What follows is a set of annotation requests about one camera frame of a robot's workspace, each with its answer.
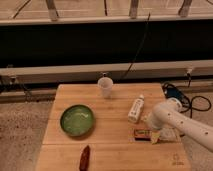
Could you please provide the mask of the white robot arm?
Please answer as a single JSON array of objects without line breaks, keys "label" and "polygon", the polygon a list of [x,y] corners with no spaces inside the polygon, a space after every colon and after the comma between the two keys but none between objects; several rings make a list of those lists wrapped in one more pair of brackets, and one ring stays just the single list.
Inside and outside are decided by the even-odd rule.
[{"label": "white robot arm", "polygon": [[161,130],[168,124],[213,152],[213,127],[182,115],[181,109],[182,104],[176,98],[157,103],[147,116],[147,126],[151,130]]}]

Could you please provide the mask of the translucent yellowish gripper finger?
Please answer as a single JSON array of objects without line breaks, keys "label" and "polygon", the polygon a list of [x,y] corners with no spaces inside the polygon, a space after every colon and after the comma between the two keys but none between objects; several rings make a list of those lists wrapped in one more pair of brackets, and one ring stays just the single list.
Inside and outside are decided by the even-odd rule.
[{"label": "translucent yellowish gripper finger", "polygon": [[150,139],[152,144],[156,144],[159,140],[160,132],[159,131],[152,131],[150,133]]}]

